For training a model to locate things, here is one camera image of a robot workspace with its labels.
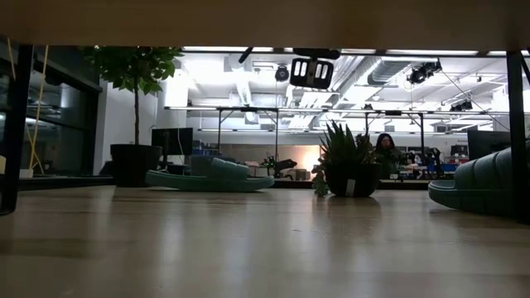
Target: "potted tree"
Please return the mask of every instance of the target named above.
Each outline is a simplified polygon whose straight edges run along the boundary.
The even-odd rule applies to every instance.
[[[87,60],[113,88],[134,93],[134,144],[113,144],[112,172],[119,186],[144,186],[145,174],[155,170],[161,147],[140,145],[139,91],[145,95],[161,91],[161,80],[175,73],[173,60],[182,56],[178,47],[94,46],[84,49]]]
[[[324,195],[329,187],[333,194],[345,196],[354,185],[354,197],[370,196],[378,185],[381,165],[375,161],[368,133],[354,137],[348,125],[344,130],[336,122],[327,125],[327,131],[320,146],[324,154],[314,170],[316,193]]]

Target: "small plant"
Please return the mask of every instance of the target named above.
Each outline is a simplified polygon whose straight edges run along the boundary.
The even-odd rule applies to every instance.
[[[344,130],[342,125],[333,121],[331,127],[327,125],[327,133],[324,134],[325,141],[320,139],[322,142],[320,149],[324,154],[318,160],[320,165],[312,171],[316,174],[313,179],[313,188],[318,195],[326,195],[328,191],[324,175],[326,169],[355,168],[357,165],[376,163],[376,154],[368,133],[354,137],[348,125]]]
[[[175,73],[173,60],[182,56],[178,47],[93,46],[84,48],[86,59],[113,88],[134,92],[134,144],[139,145],[138,90],[145,95],[162,91],[161,80]]]

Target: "monitor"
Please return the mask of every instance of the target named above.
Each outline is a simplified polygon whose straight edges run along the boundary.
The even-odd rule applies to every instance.
[[[511,139],[509,132],[468,131],[467,142],[470,160],[473,161],[509,148]]]
[[[164,148],[165,156],[190,156],[193,149],[193,128],[153,129],[151,145]]]

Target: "woman with dark hair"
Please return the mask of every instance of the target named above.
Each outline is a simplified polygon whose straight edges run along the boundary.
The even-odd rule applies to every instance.
[[[388,179],[390,174],[398,173],[398,163],[402,160],[402,153],[394,145],[394,140],[387,133],[381,133],[375,143],[377,162],[381,163],[381,178]]]

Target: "black planter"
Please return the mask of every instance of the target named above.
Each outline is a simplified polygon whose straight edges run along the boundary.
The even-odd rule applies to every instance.
[[[348,180],[355,180],[354,197],[368,197],[378,186],[381,164],[337,166],[325,170],[325,180],[332,193],[346,195]]]
[[[117,144],[110,146],[110,155],[117,186],[143,187],[147,171],[158,167],[162,147]]]

